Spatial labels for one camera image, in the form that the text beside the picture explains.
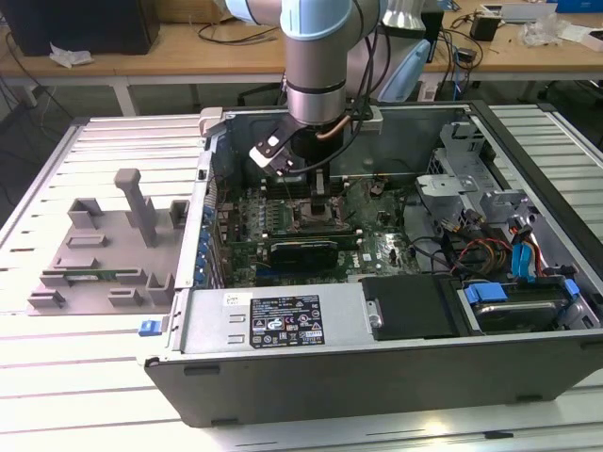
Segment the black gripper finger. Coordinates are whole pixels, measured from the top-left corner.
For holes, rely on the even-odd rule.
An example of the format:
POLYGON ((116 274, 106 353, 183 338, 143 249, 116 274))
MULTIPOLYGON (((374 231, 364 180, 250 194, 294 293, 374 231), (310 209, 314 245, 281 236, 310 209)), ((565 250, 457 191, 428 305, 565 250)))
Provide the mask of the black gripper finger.
POLYGON ((323 170, 317 169, 313 183, 313 215, 315 217, 325 214, 327 199, 323 170))

